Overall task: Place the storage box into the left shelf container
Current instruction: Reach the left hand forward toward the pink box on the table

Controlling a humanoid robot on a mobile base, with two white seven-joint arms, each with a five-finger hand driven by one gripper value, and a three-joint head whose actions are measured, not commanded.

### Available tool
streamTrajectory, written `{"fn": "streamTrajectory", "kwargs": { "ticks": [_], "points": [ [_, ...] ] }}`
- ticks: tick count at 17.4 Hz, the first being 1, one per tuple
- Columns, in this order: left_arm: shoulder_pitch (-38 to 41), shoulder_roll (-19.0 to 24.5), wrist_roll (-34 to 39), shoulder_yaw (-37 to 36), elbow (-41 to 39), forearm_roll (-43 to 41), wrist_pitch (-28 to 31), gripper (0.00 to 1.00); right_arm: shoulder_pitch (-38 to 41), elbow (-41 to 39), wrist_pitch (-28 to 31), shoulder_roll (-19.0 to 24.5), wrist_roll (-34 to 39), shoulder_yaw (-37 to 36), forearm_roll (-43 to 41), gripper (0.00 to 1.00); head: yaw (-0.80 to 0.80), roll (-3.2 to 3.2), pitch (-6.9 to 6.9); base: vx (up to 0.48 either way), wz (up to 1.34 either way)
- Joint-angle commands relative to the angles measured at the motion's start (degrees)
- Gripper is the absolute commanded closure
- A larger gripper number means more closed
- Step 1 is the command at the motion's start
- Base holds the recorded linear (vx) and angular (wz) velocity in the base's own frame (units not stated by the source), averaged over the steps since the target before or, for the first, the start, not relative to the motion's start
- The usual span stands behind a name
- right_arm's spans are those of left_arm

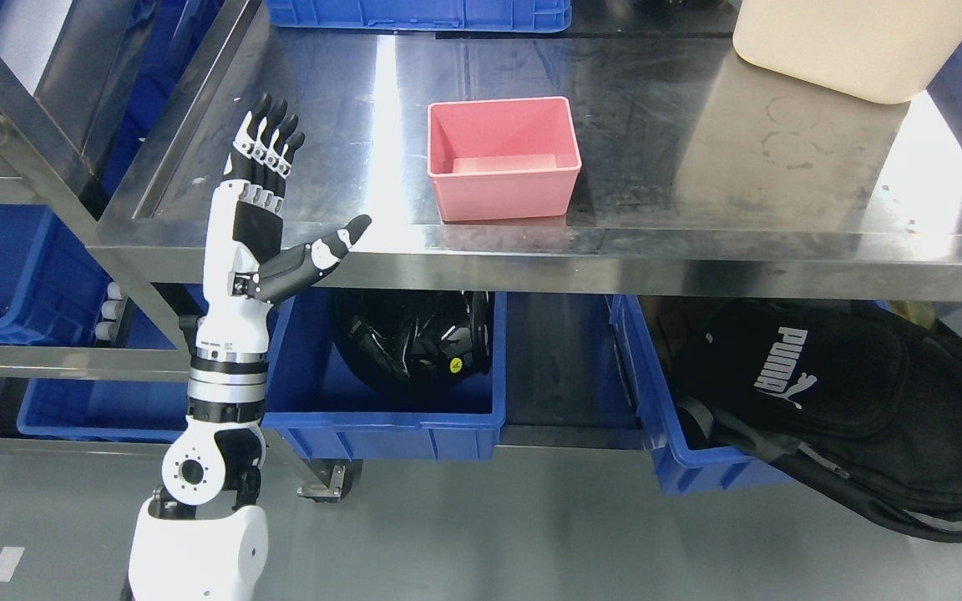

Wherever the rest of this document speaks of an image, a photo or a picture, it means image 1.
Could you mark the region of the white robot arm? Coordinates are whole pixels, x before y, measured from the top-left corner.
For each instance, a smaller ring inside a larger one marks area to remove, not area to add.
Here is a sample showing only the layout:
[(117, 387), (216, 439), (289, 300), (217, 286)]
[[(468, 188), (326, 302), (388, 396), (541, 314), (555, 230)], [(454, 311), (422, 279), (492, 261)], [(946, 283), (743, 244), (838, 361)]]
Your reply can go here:
[(270, 552), (259, 505), (271, 309), (328, 277), (371, 218), (284, 250), (299, 118), (268, 94), (245, 113), (211, 194), (185, 429), (142, 503), (123, 600), (251, 600)]

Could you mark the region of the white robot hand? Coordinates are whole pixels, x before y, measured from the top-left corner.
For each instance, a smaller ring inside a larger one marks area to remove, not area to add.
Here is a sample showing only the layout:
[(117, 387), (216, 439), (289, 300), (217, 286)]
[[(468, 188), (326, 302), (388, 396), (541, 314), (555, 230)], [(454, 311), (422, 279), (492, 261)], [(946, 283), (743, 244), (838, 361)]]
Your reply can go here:
[(331, 274), (372, 223), (359, 215), (313, 242), (281, 250), (279, 216), (296, 152), (306, 134), (286, 100), (263, 93), (245, 114), (211, 198), (202, 290), (209, 311), (199, 326), (197, 356), (259, 361), (270, 350), (271, 305)]

